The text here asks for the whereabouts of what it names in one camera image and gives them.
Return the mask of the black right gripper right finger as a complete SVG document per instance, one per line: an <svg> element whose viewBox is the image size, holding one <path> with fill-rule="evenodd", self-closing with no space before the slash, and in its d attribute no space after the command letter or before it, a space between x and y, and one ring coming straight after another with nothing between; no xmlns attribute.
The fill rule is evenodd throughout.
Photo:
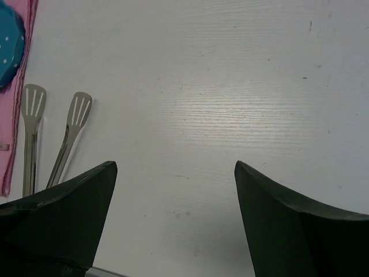
<svg viewBox="0 0 369 277"><path fill-rule="evenodd" d="M311 199L241 161L234 175L256 276L368 275L368 215Z"/></svg>

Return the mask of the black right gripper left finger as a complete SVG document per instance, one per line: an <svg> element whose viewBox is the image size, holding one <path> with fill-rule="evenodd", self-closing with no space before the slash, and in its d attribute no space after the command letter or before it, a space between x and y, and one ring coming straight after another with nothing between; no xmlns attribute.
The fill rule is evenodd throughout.
<svg viewBox="0 0 369 277"><path fill-rule="evenodd" d="M104 162L1 205L1 276L93 276L118 168Z"/></svg>

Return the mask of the stainless steel slotted tongs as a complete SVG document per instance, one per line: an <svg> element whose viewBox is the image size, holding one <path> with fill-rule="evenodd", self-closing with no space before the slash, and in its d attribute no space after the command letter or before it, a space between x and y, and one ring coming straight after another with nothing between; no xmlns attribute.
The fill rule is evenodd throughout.
<svg viewBox="0 0 369 277"><path fill-rule="evenodd" d="M35 84L23 87L21 95L21 113L25 124L24 176L22 196L35 193L37 173L37 136L46 107L47 92ZM61 180L73 144L86 124L93 99L90 94L76 92L67 115L66 130L61 148L47 182L47 188L56 186Z"/></svg>

